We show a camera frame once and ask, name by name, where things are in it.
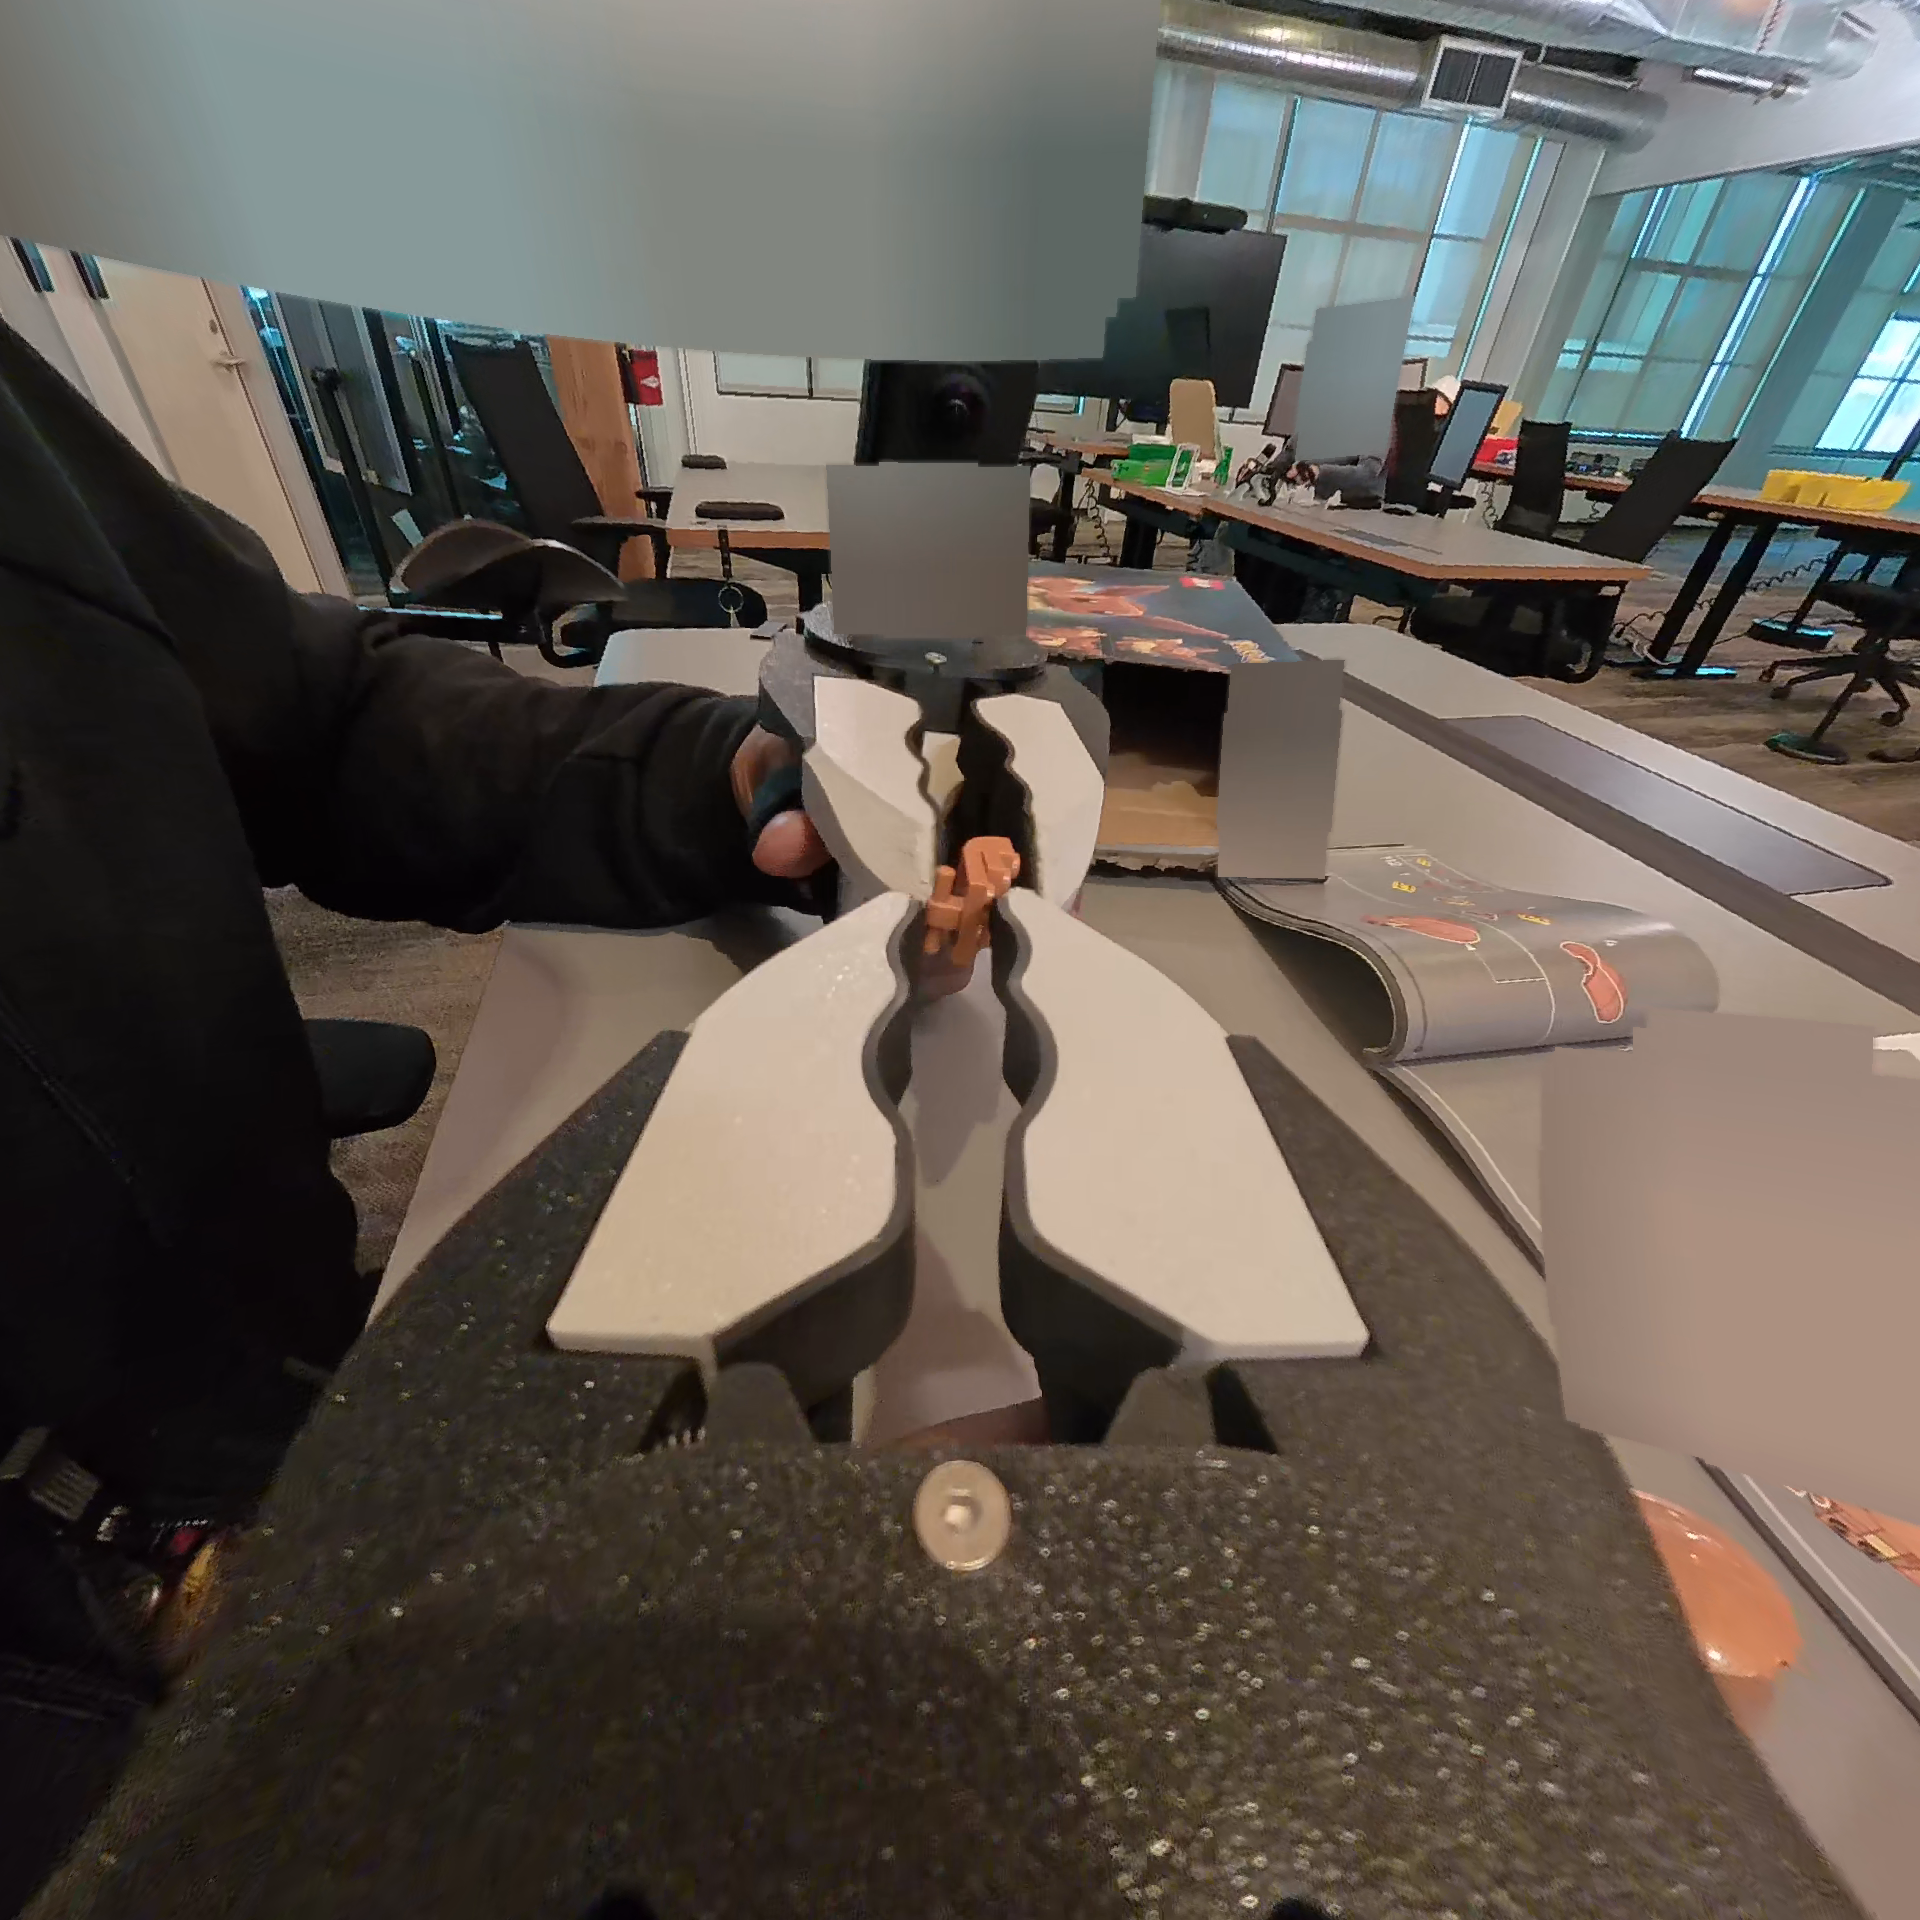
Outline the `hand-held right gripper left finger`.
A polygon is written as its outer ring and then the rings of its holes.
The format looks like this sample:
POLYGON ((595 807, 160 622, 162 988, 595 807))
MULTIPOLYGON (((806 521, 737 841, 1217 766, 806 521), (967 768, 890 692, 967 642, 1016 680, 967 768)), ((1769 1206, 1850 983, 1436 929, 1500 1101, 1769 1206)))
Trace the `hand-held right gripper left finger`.
POLYGON ((841 912, 695 1018, 550 1314, 555 1348, 732 1359, 911 1245, 880 1041, 920 912, 911 893, 841 912))

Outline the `black computer monitor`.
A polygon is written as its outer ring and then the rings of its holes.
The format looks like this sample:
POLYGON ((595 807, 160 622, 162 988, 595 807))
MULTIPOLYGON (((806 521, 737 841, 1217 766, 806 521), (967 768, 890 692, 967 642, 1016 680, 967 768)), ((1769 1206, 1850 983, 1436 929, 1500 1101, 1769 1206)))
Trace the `black computer monitor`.
POLYGON ((1451 494, 1467 480, 1505 400, 1507 386, 1500 382, 1460 380, 1456 383, 1432 454, 1428 488, 1451 494))

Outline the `light grey table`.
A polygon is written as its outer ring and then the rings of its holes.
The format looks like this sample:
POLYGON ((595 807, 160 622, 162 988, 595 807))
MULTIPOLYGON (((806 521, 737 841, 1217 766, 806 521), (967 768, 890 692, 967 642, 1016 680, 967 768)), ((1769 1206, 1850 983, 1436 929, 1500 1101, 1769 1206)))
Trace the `light grey table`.
POLYGON ((1734 1013, 1916 1030, 1916 844, 1392 631, 1284 638, 1343 665, 1343 825, 1650 904, 1734 1013))

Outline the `long wooden table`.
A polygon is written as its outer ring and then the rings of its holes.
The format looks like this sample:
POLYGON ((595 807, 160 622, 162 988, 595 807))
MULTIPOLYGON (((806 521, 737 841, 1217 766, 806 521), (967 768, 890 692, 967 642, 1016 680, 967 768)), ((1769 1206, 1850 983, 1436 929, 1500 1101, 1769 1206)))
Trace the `long wooden table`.
POLYGON ((1411 638, 1507 678, 1594 678, 1623 589, 1649 575, 1641 561, 1476 521, 1100 485, 1130 521, 1126 566, 1151 561, 1162 536, 1203 536, 1227 549, 1234 580, 1279 625, 1396 608, 1411 638))

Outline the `person's left hand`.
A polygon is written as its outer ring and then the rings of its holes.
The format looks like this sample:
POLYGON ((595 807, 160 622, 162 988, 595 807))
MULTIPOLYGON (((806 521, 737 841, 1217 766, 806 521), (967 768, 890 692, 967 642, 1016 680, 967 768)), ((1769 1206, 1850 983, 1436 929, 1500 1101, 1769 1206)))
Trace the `person's left hand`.
POLYGON ((729 774, 760 872, 814 880, 833 868, 833 852, 806 807, 803 754, 791 740, 756 726, 737 750, 729 774))

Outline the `round brown brick assembly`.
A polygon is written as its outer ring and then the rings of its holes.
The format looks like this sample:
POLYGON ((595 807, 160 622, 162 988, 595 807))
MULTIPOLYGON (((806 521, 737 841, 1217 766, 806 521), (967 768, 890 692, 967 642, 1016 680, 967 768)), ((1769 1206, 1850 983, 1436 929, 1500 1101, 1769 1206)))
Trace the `round brown brick assembly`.
POLYGON ((1761 1559, 1667 1496, 1638 1493, 1638 1504, 1707 1670, 1721 1682, 1769 1687, 1792 1668, 1803 1629, 1761 1559))

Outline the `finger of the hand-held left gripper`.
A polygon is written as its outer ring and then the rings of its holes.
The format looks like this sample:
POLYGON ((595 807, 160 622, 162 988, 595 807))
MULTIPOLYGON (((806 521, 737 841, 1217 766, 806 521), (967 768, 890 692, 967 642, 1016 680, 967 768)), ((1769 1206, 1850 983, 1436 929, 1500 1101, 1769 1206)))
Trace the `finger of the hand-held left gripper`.
POLYGON ((1022 887, 1076 908, 1097 849, 1105 760, 1065 703, 992 697, 992 833, 1019 855, 1022 887))
POLYGON ((921 754, 924 716, 899 690, 865 678, 812 684, 806 810, 840 872, 840 901, 931 897, 939 816, 921 754))

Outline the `cardboard box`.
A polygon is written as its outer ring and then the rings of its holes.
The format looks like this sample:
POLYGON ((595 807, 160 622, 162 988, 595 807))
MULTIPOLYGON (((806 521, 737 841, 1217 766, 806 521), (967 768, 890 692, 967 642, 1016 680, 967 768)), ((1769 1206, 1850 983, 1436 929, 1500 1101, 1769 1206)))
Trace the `cardboard box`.
POLYGON ((1027 633, 1112 745, 1096 857, 1247 882, 1328 874, 1344 665, 1230 578, 1033 560, 1027 633))

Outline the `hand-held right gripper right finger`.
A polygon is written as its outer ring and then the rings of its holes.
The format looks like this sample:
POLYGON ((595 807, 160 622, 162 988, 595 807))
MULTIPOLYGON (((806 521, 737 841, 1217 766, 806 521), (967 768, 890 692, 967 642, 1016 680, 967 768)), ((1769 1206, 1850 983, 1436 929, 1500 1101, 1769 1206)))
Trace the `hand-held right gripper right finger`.
POLYGON ((1001 1312, 1035 1361, 1351 1359, 1370 1328, 1227 1030, 1035 892, 1000 903, 1001 1312))

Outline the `white cabinet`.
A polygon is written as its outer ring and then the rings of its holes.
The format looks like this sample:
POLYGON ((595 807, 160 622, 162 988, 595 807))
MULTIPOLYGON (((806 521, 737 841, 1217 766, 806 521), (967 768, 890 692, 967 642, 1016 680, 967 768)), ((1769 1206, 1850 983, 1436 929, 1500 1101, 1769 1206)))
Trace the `white cabinet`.
POLYGON ((353 594, 238 287, 6 237, 2 306, 154 465, 249 525, 296 588, 353 594))

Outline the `silver ventilation duct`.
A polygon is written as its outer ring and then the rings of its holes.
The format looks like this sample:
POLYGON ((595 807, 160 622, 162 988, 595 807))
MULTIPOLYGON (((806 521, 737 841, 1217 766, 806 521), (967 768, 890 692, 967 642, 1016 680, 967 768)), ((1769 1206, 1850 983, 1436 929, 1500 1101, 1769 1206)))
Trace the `silver ventilation duct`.
POLYGON ((1159 55, 1396 112, 1640 150, 1667 117, 1646 64, 1750 102, 1850 79, 1882 48, 1839 2, 1167 2, 1159 55))

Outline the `grey instruction booklet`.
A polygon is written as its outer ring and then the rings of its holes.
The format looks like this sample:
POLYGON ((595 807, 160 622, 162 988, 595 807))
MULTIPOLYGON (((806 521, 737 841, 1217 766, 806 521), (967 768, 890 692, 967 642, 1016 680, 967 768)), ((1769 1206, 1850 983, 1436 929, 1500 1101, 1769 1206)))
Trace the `grey instruction booklet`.
POLYGON ((1694 1454, 1916 1672, 1916 1018, 1713 904, 1420 847, 1227 880, 1544 1266, 1568 1416, 1694 1454))

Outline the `grey desk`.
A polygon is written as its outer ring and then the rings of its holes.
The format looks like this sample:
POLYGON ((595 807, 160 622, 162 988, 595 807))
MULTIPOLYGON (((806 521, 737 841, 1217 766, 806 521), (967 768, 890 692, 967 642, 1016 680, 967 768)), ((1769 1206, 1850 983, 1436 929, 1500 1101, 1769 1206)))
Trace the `grey desk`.
MULTIPOLYGON (((1258 1036, 1472 1247, 1547 1337, 1546 1281, 1426 1120, 1347 1050, 1332 1018, 1355 1004, 1336 959, 1292 957, 1203 880, 1096 874, 1086 919, 1176 977, 1230 1030, 1258 1036)), ((663 932, 511 928, 449 1104, 400 1224, 387 1305, 427 1249, 663 1028, 683 1028, 800 919, 743 909, 663 932)), ((992 1273, 1004 1134, 1001 1008, 980 976, 926 1010, 914 1068, 935 1096, 920 1148, 921 1271, 914 1314, 855 1389, 855 1432, 879 1446, 985 1458, 1038 1444, 1038 1389, 1009 1341, 992 1273)), ((1774 1684, 1721 1696, 1774 1783, 1862 1906, 1916 1914, 1916 1718, 1799 1586, 1806 1647, 1774 1684)))

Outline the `large black television screen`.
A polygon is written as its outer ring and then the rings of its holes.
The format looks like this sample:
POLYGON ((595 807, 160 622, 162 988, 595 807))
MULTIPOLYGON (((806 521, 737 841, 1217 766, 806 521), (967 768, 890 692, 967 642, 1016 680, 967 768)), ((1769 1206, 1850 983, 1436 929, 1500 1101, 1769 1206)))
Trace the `large black television screen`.
POLYGON ((1254 401, 1284 252, 1288 236, 1247 225, 1244 207, 1143 198, 1143 336, 1126 392, 1139 415, 1167 404, 1176 377, 1212 382, 1223 408, 1254 401))

